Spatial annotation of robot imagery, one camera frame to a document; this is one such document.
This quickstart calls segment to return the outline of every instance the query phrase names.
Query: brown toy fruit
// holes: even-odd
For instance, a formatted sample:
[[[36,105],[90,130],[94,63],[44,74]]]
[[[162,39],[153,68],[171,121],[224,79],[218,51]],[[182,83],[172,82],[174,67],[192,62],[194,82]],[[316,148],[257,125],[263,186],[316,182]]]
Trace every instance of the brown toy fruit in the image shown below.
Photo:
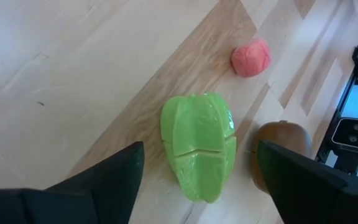
[[[256,132],[252,142],[251,173],[255,185],[262,191],[269,193],[257,160],[259,140],[268,140],[283,146],[303,156],[311,157],[311,140],[309,134],[301,126],[287,121],[271,122],[263,125]]]

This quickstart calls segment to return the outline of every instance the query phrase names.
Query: pink ball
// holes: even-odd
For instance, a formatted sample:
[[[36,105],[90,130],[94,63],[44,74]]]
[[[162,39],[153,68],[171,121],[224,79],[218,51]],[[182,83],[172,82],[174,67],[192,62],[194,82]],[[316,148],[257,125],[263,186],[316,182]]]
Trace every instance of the pink ball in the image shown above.
[[[270,49],[264,39],[251,40],[238,47],[231,55],[236,73],[242,77],[253,77],[263,72],[272,62]]]

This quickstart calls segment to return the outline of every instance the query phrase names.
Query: plastic toy food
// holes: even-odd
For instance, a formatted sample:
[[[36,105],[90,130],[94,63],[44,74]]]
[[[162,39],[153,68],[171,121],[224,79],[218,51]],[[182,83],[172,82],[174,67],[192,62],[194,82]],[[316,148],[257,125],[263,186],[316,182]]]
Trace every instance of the plastic toy food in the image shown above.
[[[310,158],[312,155],[309,134],[300,125],[280,121],[267,123],[260,127],[252,142],[251,173],[254,178],[255,185],[266,193],[268,193],[268,190],[257,160],[257,150],[260,140],[268,140],[291,151],[297,152],[302,156]]]
[[[272,54],[266,41],[258,38],[236,48],[231,55],[231,62],[238,75],[244,78],[253,77],[269,67]]]
[[[170,98],[162,109],[161,137],[186,197],[208,203],[218,199],[236,155],[234,123],[222,97]]]

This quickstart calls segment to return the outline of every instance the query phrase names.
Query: wooden surface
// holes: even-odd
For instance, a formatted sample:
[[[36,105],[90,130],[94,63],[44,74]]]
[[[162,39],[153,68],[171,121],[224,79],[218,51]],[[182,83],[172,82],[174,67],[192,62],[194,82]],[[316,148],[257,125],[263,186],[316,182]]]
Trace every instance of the wooden surface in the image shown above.
[[[235,76],[253,37],[273,62]],[[252,133],[287,119],[325,134],[358,45],[358,0],[0,1],[0,188],[46,188],[145,142],[131,223],[280,223],[249,173]],[[215,91],[229,102],[236,164],[220,199],[187,200],[162,147],[162,105]]]

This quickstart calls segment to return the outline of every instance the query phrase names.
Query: light wood grain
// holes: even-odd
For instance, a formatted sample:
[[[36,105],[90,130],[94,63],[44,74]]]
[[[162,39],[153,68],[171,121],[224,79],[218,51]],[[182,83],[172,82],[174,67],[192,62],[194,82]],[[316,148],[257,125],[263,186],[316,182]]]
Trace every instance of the light wood grain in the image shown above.
[[[260,75],[234,74],[254,37],[272,51]],[[0,2],[0,188],[46,188],[133,141],[145,169],[131,223],[281,223],[249,172],[252,134],[302,125],[316,153],[358,45],[358,0]],[[237,155],[219,200],[182,194],[160,139],[163,104],[220,93]]]

